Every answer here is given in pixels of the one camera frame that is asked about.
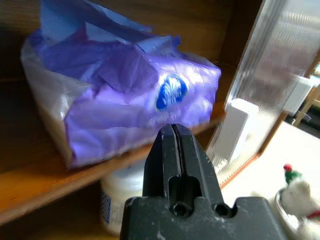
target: wooden cabinet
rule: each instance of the wooden cabinet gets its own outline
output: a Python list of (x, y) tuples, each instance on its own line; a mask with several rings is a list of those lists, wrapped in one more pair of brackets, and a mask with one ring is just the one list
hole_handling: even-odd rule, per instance
[[(94, 2), (152, 26), (157, 34), (180, 35), (181, 51), (204, 56), (222, 69), (211, 121), (192, 129), (205, 148), (215, 125), (224, 117), (224, 101), (262, 1)], [(98, 165), (72, 170), (65, 168), (38, 116), (20, 63), (24, 39), (40, 26), (39, 9), (38, 0), (0, 1), (0, 225), (75, 192), (115, 169), (144, 159), (150, 150), (147, 145)], [(100, 237), (101, 229), (95, 225), (97, 216), (91, 213), (98, 211), (96, 207), (83, 208), (82, 204), (89, 205), (85, 200), (73, 205), (72, 199), (77, 200), (83, 195), (82, 191), (73, 193), (35, 213), (7, 223), (0, 228), (0, 234), (4, 234), (0, 235), (0, 239), (113, 239)], [(99, 195), (89, 200), (99, 201)], [(33, 221), (39, 222), (39, 225), (34, 226)], [(94, 224), (92, 231), (96, 231), (91, 237), (90, 224)], [(21, 230), (24, 236), (14, 232), (15, 226), (25, 228), (25, 231)], [(38, 229), (27, 229), (28, 226)], [(57, 234), (68, 228), (69, 235), (62, 237)], [(52, 235), (48, 232), (42, 235), (42, 231), (52, 231)]]

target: label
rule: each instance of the label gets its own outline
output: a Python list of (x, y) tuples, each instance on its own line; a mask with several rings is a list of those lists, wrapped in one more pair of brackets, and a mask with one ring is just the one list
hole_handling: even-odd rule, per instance
[(160, 87), (155, 104), (156, 108), (163, 110), (169, 105), (181, 103), (187, 91), (187, 85), (180, 76), (169, 74)]
[(101, 214), (110, 227), (121, 227), (124, 215), (125, 201), (111, 199), (104, 191), (101, 196)]

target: purple plastic bag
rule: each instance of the purple plastic bag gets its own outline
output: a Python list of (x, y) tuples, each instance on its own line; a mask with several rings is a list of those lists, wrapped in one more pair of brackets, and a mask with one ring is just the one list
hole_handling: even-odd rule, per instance
[[(49, 19), (67, 24), (55, 34)], [(125, 19), (87, 1), (43, 0), (42, 29), (28, 38), (46, 69), (90, 84), (63, 119), (70, 167), (150, 143), (166, 124), (210, 120), (221, 70), (180, 53), (179, 38)]]

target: blue logo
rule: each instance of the blue logo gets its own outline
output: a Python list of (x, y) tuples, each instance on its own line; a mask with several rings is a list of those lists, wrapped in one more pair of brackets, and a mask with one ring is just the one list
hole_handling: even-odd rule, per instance
[(169, 105), (181, 103), (187, 91), (187, 85), (180, 76), (168, 75), (160, 87), (155, 104), (156, 108), (163, 110)]

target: jar lid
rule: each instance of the jar lid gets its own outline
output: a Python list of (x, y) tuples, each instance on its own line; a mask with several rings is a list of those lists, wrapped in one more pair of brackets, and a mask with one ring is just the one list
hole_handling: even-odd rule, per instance
[(145, 162), (114, 171), (101, 179), (102, 184), (120, 191), (138, 191), (144, 185)]

